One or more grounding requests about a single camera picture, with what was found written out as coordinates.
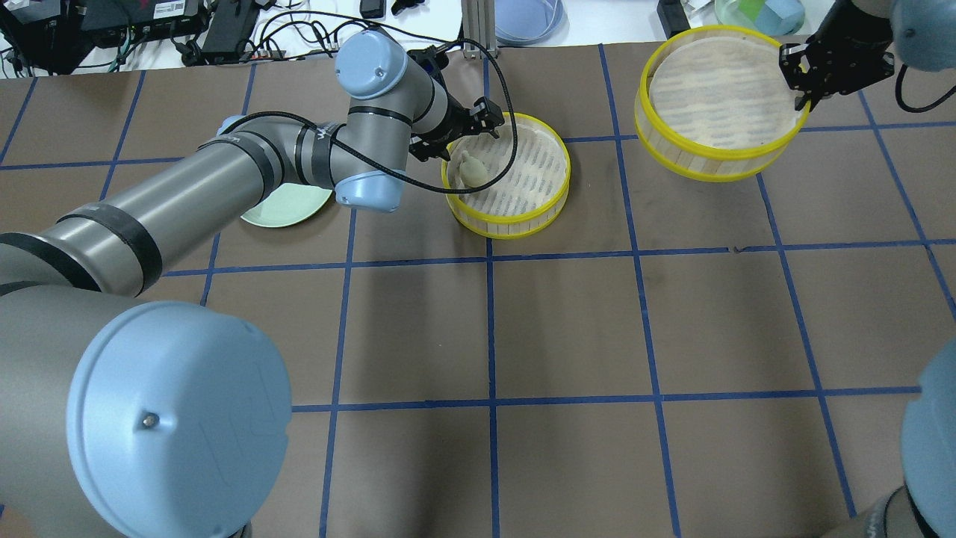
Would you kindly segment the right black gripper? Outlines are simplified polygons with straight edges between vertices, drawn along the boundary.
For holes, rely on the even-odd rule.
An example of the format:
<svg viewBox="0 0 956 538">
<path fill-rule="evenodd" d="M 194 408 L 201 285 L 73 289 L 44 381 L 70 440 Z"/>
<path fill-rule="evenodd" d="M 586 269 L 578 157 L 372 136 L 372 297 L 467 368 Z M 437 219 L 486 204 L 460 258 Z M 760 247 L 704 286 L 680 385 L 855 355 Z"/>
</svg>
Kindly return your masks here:
<svg viewBox="0 0 956 538">
<path fill-rule="evenodd" d="M 779 48 L 795 111 L 810 113 L 817 98 L 850 95 L 894 75 L 890 8 L 890 1 L 834 1 L 806 42 Z"/>
</svg>

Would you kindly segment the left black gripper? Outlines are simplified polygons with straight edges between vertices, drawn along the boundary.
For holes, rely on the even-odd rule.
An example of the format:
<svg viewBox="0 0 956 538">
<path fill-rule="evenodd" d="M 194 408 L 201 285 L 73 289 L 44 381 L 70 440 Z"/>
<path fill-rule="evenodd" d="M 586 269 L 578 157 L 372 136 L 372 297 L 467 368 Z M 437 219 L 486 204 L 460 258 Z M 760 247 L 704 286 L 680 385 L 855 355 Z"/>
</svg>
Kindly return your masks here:
<svg viewBox="0 0 956 538">
<path fill-rule="evenodd" d="M 502 108 L 487 96 L 482 96 L 471 107 L 450 98 L 439 106 L 436 101 L 411 126 L 410 156 L 420 162 L 440 158 L 450 162 L 455 140 L 461 137 L 488 134 L 498 140 L 498 127 L 503 125 Z"/>
</svg>

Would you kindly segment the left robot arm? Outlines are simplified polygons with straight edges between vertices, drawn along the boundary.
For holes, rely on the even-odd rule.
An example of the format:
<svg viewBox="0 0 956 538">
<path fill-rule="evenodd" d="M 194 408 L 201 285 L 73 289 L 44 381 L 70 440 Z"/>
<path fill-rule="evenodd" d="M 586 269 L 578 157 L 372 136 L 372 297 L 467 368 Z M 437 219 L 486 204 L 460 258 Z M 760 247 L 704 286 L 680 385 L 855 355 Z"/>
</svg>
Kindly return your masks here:
<svg viewBox="0 0 956 538">
<path fill-rule="evenodd" d="M 339 120 L 233 116 L 212 137 L 41 232 L 2 235 L 2 507 L 34 537 L 248 537 L 289 449 L 293 395 L 274 340 L 201 300 L 151 290 L 284 186 L 393 212 L 412 158 L 508 133 L 511 96 L 464 105 L 451 44 L 409 51 L 384 28 L 332 61 Z"/>
</svg>

